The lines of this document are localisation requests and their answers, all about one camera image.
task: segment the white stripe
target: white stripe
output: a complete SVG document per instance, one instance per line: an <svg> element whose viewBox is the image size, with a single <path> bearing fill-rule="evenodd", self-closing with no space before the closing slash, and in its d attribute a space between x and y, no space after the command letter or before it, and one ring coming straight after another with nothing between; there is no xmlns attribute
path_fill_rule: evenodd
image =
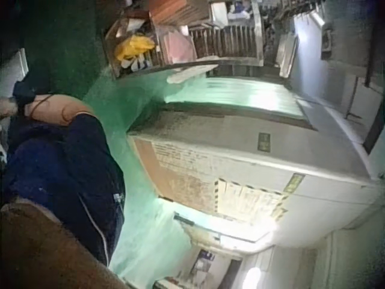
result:
<svg viewBox="0 0 385 289"><path fill-rule="evenodd" d="M104 253L106 255L106 260L107 260L107 267L109 266L109 258L108 258L108 251L107 251L107 241L106 241L106 238L102 232L102 230L99 229L99 227L97 226L97 224L95 223L94 219L92 218L87 206L85 205L85 203L83 202L83 200L81 199L81 197L79 197L84 209L85 209L85 212L87 213L87 216L88 218L90 219L92 225L94 226L94 228L98 231L99 235L102 237L102 241L103 241L103 246L104 246Z"/></svg>

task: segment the pink item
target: pink item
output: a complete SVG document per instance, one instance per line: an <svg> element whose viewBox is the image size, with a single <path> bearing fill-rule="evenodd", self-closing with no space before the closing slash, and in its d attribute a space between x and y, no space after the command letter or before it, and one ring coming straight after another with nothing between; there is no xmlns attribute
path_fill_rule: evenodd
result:
<svg viewBox="0 0 385 289"><path fill-rule="evenodd" d="M178 31L169 32L164 36L168 62L186 63L196 60L196 52L193 41Z"/></svg>

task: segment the plastic bag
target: plastic bag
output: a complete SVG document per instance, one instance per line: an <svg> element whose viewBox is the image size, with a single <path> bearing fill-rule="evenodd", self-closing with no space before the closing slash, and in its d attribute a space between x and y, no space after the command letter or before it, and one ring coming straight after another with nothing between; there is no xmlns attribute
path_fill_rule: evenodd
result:
<svg viewBox="0 0 385 289"><path fill-rule="evenodd" d="M155 42L148 37L133 35L116 46L115 57L119 61L122 61L125 58L132 58L139 54L145 53L154 47Z"/></svg>

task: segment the green floor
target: green floor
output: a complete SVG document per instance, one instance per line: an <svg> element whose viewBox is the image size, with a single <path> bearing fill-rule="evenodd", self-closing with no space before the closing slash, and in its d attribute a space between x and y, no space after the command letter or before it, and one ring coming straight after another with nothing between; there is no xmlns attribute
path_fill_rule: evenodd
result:
<svg viewBox="0 0 385 289"><path fill-rule="evenodd" d="M29 64L49 64L56 92L81 98L100 118L113 157L125 174L125 224L111 269L138 288L175 274L189 238L154 189L126 142L126 131L147 104L180 87L166 83L167 72L111 79L96 25L93 0L22 1L23 46Z"/></svg>

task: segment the yellow warning sticker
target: yellow warning sticker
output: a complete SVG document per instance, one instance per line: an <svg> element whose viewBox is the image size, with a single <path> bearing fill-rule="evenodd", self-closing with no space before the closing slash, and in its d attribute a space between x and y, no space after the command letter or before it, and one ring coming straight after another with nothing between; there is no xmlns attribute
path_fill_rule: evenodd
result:
<svg viewBox="0 0 385 289"><path fill-rule="evenodd" d="M297 190L297 188L300 186L304 178L305 178L305 175L302 175L300 173L294 173L283 191L288 194L294 193Z"/></svg>

